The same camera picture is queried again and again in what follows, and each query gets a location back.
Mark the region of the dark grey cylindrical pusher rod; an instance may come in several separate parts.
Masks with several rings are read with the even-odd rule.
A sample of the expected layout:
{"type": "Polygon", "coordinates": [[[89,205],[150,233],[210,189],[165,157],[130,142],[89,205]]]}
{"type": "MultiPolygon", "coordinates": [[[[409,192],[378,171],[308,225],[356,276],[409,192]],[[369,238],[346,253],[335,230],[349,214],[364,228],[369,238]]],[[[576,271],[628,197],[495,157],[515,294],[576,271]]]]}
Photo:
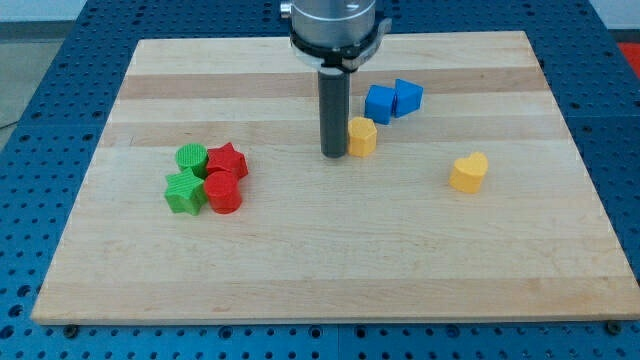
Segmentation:
{"type": "Polygon", "coordinates": [[[345,155],[348,147],[350,75],[318,73],[321,152],[328,158],[345,155]]]}

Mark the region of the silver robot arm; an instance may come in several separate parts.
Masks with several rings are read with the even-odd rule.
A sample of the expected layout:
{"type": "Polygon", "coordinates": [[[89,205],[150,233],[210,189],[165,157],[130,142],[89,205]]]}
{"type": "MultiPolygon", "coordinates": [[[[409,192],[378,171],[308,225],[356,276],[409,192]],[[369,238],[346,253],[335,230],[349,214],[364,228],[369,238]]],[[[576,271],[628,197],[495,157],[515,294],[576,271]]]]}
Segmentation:
{"type": "Polygon", "coordinates": [[[376,54],[392,20],[377,0],[283,0],[280,16],[295,56],[317,72],[321,152],[340,158],[348,147],[351,75],[376,54]]]}

